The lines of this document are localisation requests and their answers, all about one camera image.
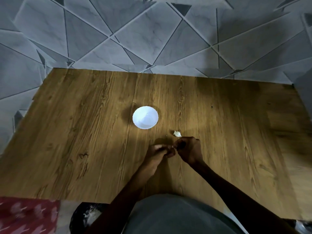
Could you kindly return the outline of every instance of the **garlic peel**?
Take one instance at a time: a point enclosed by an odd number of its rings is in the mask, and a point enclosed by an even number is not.
[[[174,131],[174,136],[175,136],[175,137],[182,137],[182,136],[181,136],[181,133],[178,132],[178,131]]]

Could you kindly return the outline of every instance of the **red patterned fabric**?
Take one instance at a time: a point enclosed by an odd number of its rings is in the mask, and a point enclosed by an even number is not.
[[[0,234],[53,234],[60,201],[0,197]]]

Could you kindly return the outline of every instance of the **gray t-shirt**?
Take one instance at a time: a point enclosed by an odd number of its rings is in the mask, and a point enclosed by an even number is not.
[[[133,208],[123,234],[244,234],[216,209],[176,195],[154,195]]]

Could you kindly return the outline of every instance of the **wooden table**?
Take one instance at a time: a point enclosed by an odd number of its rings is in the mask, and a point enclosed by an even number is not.
[[[151,143],[173,130],[201,140],[204,160],[277,215],[300,218],[285,163],[270,129],[263,89],[229,79],[53,69],[0,160],[0,195],[109,203]],[[132,123],[140,106],[158,123]],[[179,156],[165,160],[143,196],[177,193],[223,211],[216,192]]]

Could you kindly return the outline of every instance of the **geometric tile pattern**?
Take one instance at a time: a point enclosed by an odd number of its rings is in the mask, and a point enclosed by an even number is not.
[[[312,0],[0,0],[0,153],[53,67],[292,84],[311,42]]]

